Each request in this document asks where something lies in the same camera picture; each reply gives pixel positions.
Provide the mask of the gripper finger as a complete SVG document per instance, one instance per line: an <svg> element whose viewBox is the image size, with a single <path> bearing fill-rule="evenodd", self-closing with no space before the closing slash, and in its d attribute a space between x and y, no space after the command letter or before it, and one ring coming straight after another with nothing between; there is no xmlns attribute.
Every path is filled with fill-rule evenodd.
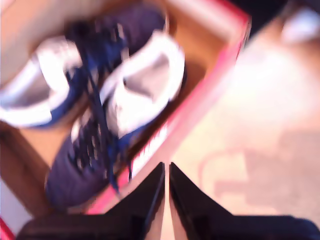
<svg viewBox="0 0 320 240"><path fill-rule="evenodd" d="M175 164L169 165L169 191L190 240L219 240L232 230L233 215L202 192Z"/></svg>
<svg viewBox="0 0 320 240"><path fill-rule="evenodd" d="M137 188L106 212L107 240L143 240L165 193L165 164L160 162Z"/></svg>

